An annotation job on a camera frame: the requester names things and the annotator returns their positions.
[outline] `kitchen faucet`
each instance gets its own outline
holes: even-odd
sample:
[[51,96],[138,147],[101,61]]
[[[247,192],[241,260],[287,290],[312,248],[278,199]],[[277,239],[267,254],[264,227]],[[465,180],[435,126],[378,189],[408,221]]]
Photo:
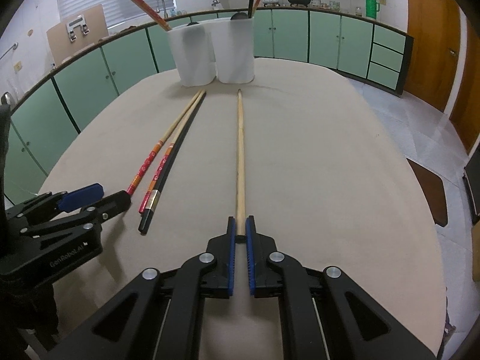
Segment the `kitchen faucet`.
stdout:
[[[169,17],[167,14],[167,7],[165,7],[165,0],[162,0],[162,6],[163,6],[163,17],[166,19]],[[160,0],[157,0],[157,13],[160,13]]]

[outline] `triangular cutout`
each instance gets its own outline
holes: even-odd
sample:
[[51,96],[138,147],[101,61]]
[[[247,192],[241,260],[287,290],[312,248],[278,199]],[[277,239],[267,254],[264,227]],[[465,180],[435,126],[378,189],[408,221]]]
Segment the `triangular cutout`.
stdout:
[[52,237],[52,238],[45,239],[42,242],[40,242],[40,250],[42,251],[45,248],[48,248],[49,246],[53,245],[54,243],[57,243],[58,241],[61,241],[62,239],[66,238],[70,235],[71,235],[71,233],[68,233],[68,234],[58,235],[57,237]]
[[388,333],[388,326],[373,311],[371,311],[352,292],[346,292],[345,298],[349,303],[360,334],[365,341]]
[[131,294],[95,328],[93,333],[109,341],[118,342],[134,309],[138,294]]

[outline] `tabletop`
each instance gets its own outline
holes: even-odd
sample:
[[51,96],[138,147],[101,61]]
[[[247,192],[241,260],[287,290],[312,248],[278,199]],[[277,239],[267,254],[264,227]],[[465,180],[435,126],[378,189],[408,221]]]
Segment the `tabletop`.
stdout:
[[[435,354],[445,325],[441,252],[422,189],[405,157],[349,81],[327,68],[258,58],[242,85],[206,85],[207,96],[166,181],[146,236],[138,206],[103,225],[104,251],[55,285],[67,334],[147,267],[178,268],[225,233],[235,215],[237,89],[245,119],[246,214],[257,231],[303,266],[336,265]],[[40,192],[95,182],[128,187],[154,144],[198,88],[176,70],[136,84],[66,150]],[[249,296],[237,245],[230,300],[207,299],[201,359],[282,358],[278,302]]]

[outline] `electrical outlet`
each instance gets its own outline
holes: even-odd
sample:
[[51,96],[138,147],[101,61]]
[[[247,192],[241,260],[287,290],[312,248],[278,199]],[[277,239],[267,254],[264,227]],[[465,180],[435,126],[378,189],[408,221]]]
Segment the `electrical outlet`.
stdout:
[[14,64],[13,69],[15,70],[15,73],[18,73],[20,69],[22,68],[22,62],[18,61],[16,64]]

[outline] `green thermos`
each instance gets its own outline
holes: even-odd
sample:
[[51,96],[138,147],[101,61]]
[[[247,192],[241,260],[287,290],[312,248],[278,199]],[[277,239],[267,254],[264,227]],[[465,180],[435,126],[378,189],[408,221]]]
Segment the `green thermos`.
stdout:
[[377,19],[377,12],[380,12],[380,4],[377,0],[365,0],[365,16]]

